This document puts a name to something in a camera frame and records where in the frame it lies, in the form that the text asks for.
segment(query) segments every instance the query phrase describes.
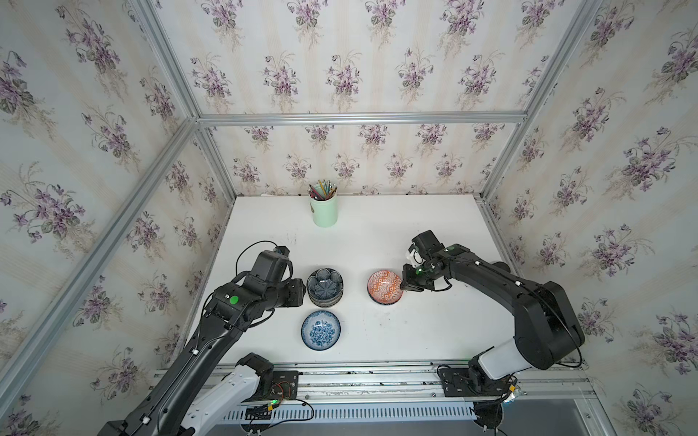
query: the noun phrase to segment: black cable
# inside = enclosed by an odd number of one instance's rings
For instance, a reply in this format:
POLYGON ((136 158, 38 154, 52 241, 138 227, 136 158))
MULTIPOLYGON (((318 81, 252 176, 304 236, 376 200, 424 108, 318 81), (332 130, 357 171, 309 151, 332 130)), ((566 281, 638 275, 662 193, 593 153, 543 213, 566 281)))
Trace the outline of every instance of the black cable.
POLYGON ((448 279, 447 279, 446 277, 444 277, 443 280, 444 280, 446 283, 448 283, 448 286, 445 287, 445 288, 443 288, 443 289, 440 289, 440 290, 434 290, 434 291, 432 291, 432 292, 447 291, 447 290, 449 290, 449 289, 451 289, 451 288, 453 287, 453 285, 451 285, 451 282, 448 281, 448 279))
POLYGON ((531 292, 530 295, 533 296, 533 298, 537 299, 539 302, 543 303, 548 309, 550 309, 550 311, 553 313, 553 315, 555 315, 555 318, 557 318, 558 321, 560 322, 560 324, 562 324, 563 328, 567 332, 570 339, 572 339, 572 343, 574 344, 574 348, 576 348, 577 352, 579 353, 579 362, 577 362, 577 365, 566 365, 566 364, 560 363, 560 362, 556 362, 556 364, 558 364, 560 366, 565 366, 567 368, 580 368, 581 361, 584 359, 581 356, 581 350, 579 349, 579 346, 577 345, 577 341, 574 339, 574 336, 572 336, 572 332, 567 328, 567 326, 565 325, 565 322, 562 320, 562 318, 560 318, 560 315, 558 315, 557 311, 555 309, 553 309, 548 304, 548 302, 545 301, 545 299, 542 296, 536 294, 535 292, 531 292))
POLYGON ((275 311, 275 310, 276 310, 275 308, 272 308, 272 313, 270 313, 268 317, 264 318, 264 319, 261 320, 261 321, 253 322, 252 324, 250 324, 250 327, 248 327, 248 329, 251 329, 252 327, 256 327, 256 326, 262 324, 263 322, 267 321, 269 318, 272 317, 272 315, 274 314, 274 311, 275 311))
POLYGON ((272 424, 272 425, 270 425, 269 427, 265 428, 265 431, 266 431, 266 430, 269 430, 271 427, 276 427, 277 425, 283 424, 283 423, 285 423, 285 422, 291 422, 291 421, 310 421, 311 419, 315 418, 315 409, 313 409, 313 406, 312 406, 310 403, 306 403, 305 401, 303 401, 303 400, 298 400, 298 399, 296 399, 296 401, 300 401, 301 403, 303 403, 304 406, 310 407, 310 409, 313 411, 313 414, 310 415, 310 418, 303 418, 303 419, 284 419, 283 421, 279 421, 279 422, 277 422, 277 423, 275 423, 275 424, 272 424))
POLYGON ((252 248, 253 246, 257 245, 258 243, 262 243, 262 242, 269 242, 269 243, 272 243, 272 244, 274 244, 274 248, 278 247, 278 245, 276 245, 276 242, 264 240, 264 241, 257 241, 257 242, 255 242, 255 243, 251 244, 250 246, 248 246, 247 248, 245 248, 245 249, 242 251, 242 253, 240 253, 240 256, 237 257, 237 260, 235 261, 235 275, 236 275, 236 276, 237 276, 237 263, 240 261, 240 257, 242 257, 242 255, 243 255, 247 250, 249 250, 249 249, 252 248))

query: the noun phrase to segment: blue and white bowl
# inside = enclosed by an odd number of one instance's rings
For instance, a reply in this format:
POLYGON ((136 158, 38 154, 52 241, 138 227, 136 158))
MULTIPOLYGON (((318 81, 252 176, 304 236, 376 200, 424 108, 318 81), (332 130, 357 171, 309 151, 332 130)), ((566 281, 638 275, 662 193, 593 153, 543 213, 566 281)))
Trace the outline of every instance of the blue and white bowl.
POLYGON ((330 348, 339 339, 341 327, 334 313, 318 310, 303 321, 301 338, 310 349, 322 351, 330 348))

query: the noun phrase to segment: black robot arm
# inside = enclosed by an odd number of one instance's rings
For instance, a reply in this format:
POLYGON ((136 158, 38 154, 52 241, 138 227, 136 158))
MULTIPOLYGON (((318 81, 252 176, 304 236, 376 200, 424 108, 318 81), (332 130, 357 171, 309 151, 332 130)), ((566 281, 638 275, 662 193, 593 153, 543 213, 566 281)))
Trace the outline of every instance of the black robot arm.
POLYGON ((511 356, 511 350, 505 353, 506 350, 497 348, 478 355, 471 365, 481 365, 489 378, 498 379, 530 366, 550 368, 584 344, 584 333, 567 294, 557 283, 541 285, 516 277, 503 262, 485 262, 459 244, 445 247, 431 230, 412 241, 408 253, 414 262, 403 267, 402 289, 434 291, 434 280, 438 278, 458 280, 483 292, 514 315, 513 341, 523 360, 511 356))
POLYGON ((121 421, 107 422, 99 436, 176 436, 187 409, 223 355, 266 310, 303 304, 305 285, 293 279, 288 249, 261 252, 252 271, 237 275, 209 296, 199 326, 182 353, 148 396, 121 421), (282 281, 288 267, 289 278, 282 281))

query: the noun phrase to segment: vent grille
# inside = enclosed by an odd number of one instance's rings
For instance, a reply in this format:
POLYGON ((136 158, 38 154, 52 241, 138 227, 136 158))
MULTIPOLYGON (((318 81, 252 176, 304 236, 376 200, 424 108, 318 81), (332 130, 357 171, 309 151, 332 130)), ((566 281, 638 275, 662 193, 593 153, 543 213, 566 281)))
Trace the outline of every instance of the vent grille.
MULTIPOLYGON (((390 421, 473 421, 477 417, 473 404, 463 401, 439 403, 375 403, 375 404, 320 404, 314 405, 315 417, 308 423, 350 423, 390 421)), ((236 407, 224 417, 224 424, 246 423, 248 407, 236 407)), ((255 423, 275 423, 285 419, 307 419, 312 416, 309 407, 300 404, 281 405, 272 411, 271 420, 256 419, 255 423)))

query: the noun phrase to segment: bowl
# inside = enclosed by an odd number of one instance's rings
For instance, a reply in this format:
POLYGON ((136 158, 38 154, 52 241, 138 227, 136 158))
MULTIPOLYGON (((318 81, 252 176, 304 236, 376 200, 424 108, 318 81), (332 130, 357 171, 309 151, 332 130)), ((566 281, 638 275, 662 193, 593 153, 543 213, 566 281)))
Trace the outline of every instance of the bowl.
POLYGON ((344 294, 342 276, 332 268, 321 268, 313 272, 306 282, 310 301, 321 308, 334 306, 344 294))
POLYGON ((308 348, 322 351, 330 348, 339 339, 341 326, 334 313, 317 310, 303 321, 301 338, 308 348))
POLYGON ((379 304, 395 304, 402 297, 403 290, 400 289, 402 279, 392 271, 376 271, 369 277, 366 286, 371 298, 379 304))

